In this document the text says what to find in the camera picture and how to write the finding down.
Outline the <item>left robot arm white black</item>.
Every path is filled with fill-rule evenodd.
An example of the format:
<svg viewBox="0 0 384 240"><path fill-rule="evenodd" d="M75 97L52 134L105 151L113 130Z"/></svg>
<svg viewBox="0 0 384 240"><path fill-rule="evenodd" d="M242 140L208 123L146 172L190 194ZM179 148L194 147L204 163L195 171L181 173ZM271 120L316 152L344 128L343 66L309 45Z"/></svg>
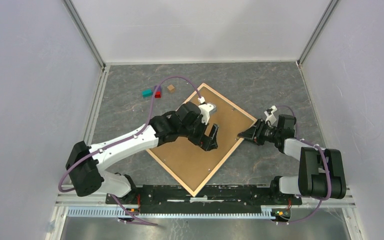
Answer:
<svg viewBox="0 0 384 240"><path fill-rule="evenodd" d="M74 144L65 168L78 197L95 192L112 194L125 204L133 203L137 190L126 174L110 173L107 169L118 161L136 153L185 138L204 151L218 148L219 127L213 124L205 134L210 117L217 107L213 103L192 102L182 104L177 110L152 117L141 127L101 143L87 145L84 141Z"/></svg>

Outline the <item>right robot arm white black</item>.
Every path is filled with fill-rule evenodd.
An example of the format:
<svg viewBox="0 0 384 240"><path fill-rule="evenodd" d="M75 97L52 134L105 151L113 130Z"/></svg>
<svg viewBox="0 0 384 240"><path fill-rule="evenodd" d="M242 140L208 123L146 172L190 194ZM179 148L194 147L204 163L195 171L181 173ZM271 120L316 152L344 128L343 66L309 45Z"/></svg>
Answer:
<svg viewBox="0 0 384 240"><path fill-rule="evenodd" d="M296 118L281 114L277 126L258 119L237 136L258 146L272 143L280 153L299 162L296 176L276 176L270 183L269 199L282 204L289 195L318 200L343 199L347 193L342 154L295 136Z"/></svg>

